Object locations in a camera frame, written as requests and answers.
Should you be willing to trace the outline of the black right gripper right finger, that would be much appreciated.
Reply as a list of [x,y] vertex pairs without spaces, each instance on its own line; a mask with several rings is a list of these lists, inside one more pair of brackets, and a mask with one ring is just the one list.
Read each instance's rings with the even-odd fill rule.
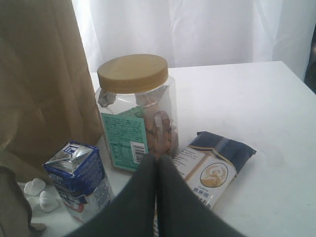
[[169,156],[158,159],[160,237],[242,237],[192,192]]

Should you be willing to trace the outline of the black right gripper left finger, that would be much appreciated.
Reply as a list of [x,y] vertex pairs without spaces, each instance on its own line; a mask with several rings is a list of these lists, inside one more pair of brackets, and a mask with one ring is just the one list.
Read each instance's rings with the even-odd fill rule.
[[118,196],[73,237],[152,237],[156,202],[157,163],[145,155]]

